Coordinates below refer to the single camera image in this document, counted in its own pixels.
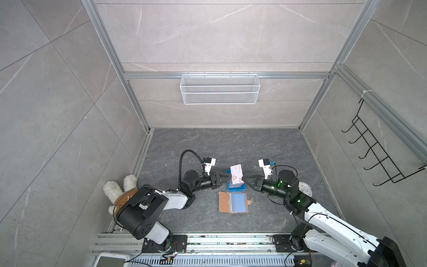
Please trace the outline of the blue plastic card tray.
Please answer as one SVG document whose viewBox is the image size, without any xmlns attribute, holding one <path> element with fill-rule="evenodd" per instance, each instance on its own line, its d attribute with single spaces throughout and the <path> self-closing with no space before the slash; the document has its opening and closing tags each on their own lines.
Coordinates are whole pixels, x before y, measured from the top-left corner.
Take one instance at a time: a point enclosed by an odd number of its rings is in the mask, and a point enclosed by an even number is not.
<svg viewBox="0 0 427 267">
<path fill-rule="evenodd" d="M 232 175 L 232 171 L 230 169 L 226 170 L 226 173 L 231 175 L 231 179 L 227 182 L 229 191 L 235 192 L 245 190 L 245 183 L 242 181 L 242 171 L 237 172 L 236 178 Z"/>
</svg>

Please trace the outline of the tan leather card holder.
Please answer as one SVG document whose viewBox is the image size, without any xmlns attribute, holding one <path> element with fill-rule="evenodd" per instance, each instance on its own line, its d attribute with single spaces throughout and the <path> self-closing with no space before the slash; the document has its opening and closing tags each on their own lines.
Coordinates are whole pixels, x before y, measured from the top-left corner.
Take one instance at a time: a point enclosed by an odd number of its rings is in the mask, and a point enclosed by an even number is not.
<svg viewBox="0 0 427 267">
<path fill-rule="evenodd" d="M 248 199 L 246 193 L 219 192 L 219 212 L 248 213 L 254 199 Z"/>
</svg>

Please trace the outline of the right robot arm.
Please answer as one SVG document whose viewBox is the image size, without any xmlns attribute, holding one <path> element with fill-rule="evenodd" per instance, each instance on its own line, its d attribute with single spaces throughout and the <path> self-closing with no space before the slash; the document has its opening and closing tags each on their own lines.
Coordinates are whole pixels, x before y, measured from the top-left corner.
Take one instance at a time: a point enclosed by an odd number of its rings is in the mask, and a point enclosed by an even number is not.
<svg viewBox="0 0 427 267">
<path fill-rule="evenodd" d="M 388 237 L 370 235 L 325 209 L 300 190 L 300 181 L 290 170 L 282 170 L 276 181 L 251 175 L 242 178 L 250 188 L 283 200 L 284 207 L 300 218 L 289 243 L 296 251 L 317 251 L 345 267 L 404 267 L 397 243 Z"/>
</svg>

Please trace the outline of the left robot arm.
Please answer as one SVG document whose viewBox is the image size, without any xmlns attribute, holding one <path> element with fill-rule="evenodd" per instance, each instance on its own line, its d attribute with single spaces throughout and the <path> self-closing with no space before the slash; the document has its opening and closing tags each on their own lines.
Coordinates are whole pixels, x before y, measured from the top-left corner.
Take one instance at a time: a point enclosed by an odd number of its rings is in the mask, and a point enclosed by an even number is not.
<svg viewBox="0 0 427 267">
<path fill-rule="evenodd" d="M 199 174 L 185 173 L 177 190 L 162 191 L 143 185 L 127 190 L 115 202 L 112 216 L 122 228 L 137 240 L 147 239 L 165 250 L 172 243 L 172 232 L 158 222 L 165 210 L 189 208 L 196 199 L 195 191 L 217 189 L 231 179 L 231 175 L 216 171 Z"/>
</svg>

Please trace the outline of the white round alarm clock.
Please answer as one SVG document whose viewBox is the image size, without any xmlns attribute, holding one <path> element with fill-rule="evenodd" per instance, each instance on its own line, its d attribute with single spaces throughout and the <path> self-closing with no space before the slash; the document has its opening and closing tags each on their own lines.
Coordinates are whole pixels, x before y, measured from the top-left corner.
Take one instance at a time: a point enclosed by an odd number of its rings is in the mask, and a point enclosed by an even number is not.
<svg viewBox="0 0 427 267">
<path fill-rule="evenodd" d="M 305 195 L 312 197 L 311 187 L 305 182 L 299 182 L 299 191 L 304 193 Z"/>
</svg>

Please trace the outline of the white teddy bear brown shirt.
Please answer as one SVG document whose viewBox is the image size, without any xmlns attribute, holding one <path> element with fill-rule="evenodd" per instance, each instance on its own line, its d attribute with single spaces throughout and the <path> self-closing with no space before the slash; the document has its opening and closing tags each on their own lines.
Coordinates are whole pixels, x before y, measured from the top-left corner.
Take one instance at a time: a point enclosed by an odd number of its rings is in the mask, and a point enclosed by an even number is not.
<svg viewBox="0 0 427 267">
<path fill-rule="evenodd" d="M 116 181 L 108 181 L 105 183 L 103 192 L 112 203 L 109 207 L 110 215 L 116 215 L 137 191 L 137 177 L 135 175 L 128 175 L 124 178 L 123 190 Z"/>
</svg>

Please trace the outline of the white tablet device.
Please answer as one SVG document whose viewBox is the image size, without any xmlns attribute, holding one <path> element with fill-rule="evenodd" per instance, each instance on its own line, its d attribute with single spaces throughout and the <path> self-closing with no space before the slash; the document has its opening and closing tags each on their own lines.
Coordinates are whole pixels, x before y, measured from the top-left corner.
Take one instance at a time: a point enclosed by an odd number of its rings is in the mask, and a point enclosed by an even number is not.
<svg viewBox="0 0 427 267">
<path fill-rule="evenodd" d="M 130 256 L 126 254 L 101 253 L 95 260 L 94 267 L 131 267 Z"/>
</svg>

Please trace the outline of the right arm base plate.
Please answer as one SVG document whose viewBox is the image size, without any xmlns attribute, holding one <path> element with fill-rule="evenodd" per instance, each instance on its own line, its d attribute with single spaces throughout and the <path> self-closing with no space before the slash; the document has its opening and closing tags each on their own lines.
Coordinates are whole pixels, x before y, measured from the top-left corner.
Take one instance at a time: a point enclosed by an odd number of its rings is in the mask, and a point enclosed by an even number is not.
<svg viewBox="0 0 427 267">
<path fill-rule="evenodd" d="M 277 253 L 290 253 L 292 251 L 309 252 L 304 241 L 300 237 L 291 234 L 273 235 L 271 240 Z"/>
</svg>

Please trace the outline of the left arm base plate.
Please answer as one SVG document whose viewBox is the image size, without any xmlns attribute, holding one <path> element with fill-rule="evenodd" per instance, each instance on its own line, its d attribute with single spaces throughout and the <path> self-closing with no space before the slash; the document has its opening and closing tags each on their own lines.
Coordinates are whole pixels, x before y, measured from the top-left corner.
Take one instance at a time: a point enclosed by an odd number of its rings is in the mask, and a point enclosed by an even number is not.
<svg viewBox="0 0 427 267">
<path fill-rule="evenodd" d="M 157 244 L 152 240 L 145 239 L 143 242 L 143 253 L 172 254 L 175 252 L 185 252 L 187 246 L 187 235 L 170 235 L 166 240 Z"/>
</svg>

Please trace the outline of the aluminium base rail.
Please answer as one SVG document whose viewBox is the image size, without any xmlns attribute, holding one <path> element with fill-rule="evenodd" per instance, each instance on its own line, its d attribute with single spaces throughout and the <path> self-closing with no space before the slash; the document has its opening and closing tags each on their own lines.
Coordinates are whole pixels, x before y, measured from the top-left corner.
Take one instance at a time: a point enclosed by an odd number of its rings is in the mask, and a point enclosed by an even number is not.
<svg viewBox="0 0 427 267">
<path fill-rule="evenodd" d="M 176 235 L 188 236 L 184 252 L 186 255 L 201 255 L 203 253 L 277 254 L 271 240 L 272 236 L 284 234 L 290 233 L 177 233 Z M 136 240 L 129 233 L 100 234 L 90 245 L 90 251 L 93 254 L 118 252 L 134 255 L 142 251 L 143 242 L 144 240 Z"/>
</svg>

